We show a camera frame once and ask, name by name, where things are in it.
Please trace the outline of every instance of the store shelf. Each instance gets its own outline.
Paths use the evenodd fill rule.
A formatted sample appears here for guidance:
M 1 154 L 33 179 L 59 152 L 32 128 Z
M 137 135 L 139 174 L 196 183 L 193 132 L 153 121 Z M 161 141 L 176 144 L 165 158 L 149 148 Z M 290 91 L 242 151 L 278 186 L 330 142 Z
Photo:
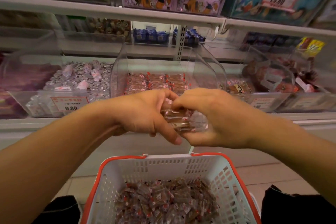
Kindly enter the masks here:
M 322 113 L 270 113 L 273 116 L 292 120 L 300 125 L 336 124 L 336 112 Z M 0 131 L 6 130 L 35 130 L 49 125 L 58 118 L 26 118 L 0 120 Z
M 226 19 L 221 33 L 226 32 L 228 29 L 240 29 L 245 31 L 293 35 L 293 36 L 307 36 L 323 39 L 330 39 L 336 37 L 336 31 L 324 30 L 308 27 L 295 27 L 274 23 L 246 21 L 238 19 Z
M 58 0 L 0 0 L 0 9 L 216 28 L 225 19 Z

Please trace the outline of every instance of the tiled floor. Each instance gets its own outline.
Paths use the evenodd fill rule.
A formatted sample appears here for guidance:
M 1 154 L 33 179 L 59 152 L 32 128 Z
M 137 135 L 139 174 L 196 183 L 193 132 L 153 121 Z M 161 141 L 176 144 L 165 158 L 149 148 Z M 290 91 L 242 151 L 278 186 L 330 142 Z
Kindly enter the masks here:
M 288 194 L 317 194 L 316 190 L 304 181 L 297 173 L 284 164 L 268 164 L 252 167 L 239 167 L 237 171 L 248 190 L 255 196 L 259 207 L 263 201 L 265 190 L 274 184 Z M 83 208 L 95 182 L 95 176 L 74 177 L 67 181 L 57 194 L 74 195 Z

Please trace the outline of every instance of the shopping basket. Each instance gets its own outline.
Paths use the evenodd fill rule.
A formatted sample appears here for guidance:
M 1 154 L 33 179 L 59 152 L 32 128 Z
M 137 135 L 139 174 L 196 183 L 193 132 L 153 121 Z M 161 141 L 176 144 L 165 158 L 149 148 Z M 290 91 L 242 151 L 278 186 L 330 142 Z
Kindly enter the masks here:
M 145 154 L 106 159 L 99 168 L 81 224 L 114 224 L 114 203 L 126 187 L 126 182 L 171 180 L 178 177 L 187 181 L 201 177 L 210 184 L 219 205 L 216 223 L 261 224 L 246 186 L 232 161 L 222 153 Z

